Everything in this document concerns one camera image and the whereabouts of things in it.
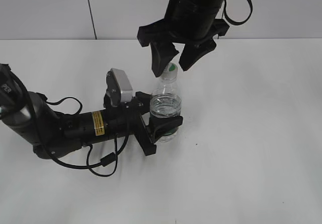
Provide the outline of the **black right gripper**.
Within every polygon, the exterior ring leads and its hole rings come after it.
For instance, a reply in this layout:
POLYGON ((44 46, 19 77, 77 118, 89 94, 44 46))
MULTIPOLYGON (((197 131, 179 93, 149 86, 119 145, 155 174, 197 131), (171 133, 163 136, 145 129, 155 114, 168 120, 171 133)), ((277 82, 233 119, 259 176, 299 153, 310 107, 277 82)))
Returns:
POLYGON ((137 39, 142 47, 150 44, 152 66, 156 78, 179 53, 173 43, 186 44, 179 65, 188 71, 200 58, 216 48, 215 35, 224 36, 229 29, 224 19, 191 18, 186 20, 161 19, 138 29, 137 39))

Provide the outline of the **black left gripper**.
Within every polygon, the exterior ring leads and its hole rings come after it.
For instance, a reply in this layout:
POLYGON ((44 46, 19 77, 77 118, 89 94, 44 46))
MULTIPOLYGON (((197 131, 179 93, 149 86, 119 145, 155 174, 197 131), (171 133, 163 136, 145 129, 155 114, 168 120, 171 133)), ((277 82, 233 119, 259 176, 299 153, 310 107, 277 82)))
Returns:
POLYGON ((154 155, 156 153, 154 142, 168 142, 174 139, 183 123, 183 117, 158 118, 150 115, 149 135, 142 116, 149 112, 152 97, 152 94, 136 92, 131 102, 113 107, 110 98, 105 95, 105 110, 103 110, 105 134, 110 138, 134 135, 144 154, 154 155))

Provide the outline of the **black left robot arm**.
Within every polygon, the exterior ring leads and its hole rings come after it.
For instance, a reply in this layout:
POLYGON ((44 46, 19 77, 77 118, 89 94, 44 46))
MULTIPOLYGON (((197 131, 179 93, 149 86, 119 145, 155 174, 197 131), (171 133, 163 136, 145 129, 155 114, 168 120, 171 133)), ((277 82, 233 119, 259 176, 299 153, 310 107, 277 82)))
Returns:
POLYGON ((1 65, 1 121, 33 147, 42 159, 61 158, 82 147, 134 135, 146 156, 156 142, 181 126, 180 115, 166 118, 143 115, 150 111, 151 95, 134 93, 126 73, 112 68, 106 75, 102 110, 64 114, 52 109, 44 94, 27 91, 7 64, 1 65))

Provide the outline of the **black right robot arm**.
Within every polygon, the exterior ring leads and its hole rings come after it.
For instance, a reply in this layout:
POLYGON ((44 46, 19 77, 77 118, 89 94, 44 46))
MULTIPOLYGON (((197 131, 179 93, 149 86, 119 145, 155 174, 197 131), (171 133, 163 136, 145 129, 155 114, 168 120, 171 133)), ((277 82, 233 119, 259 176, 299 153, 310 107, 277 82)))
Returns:
POLYGON ((229 25, 216 15, 223 0, 169 0, 163 19, 138 29, 142 47, 151 47, 155 77, 180 54, 179 65, 189 70, 216 48, 215 35, 225 35, 229 25))

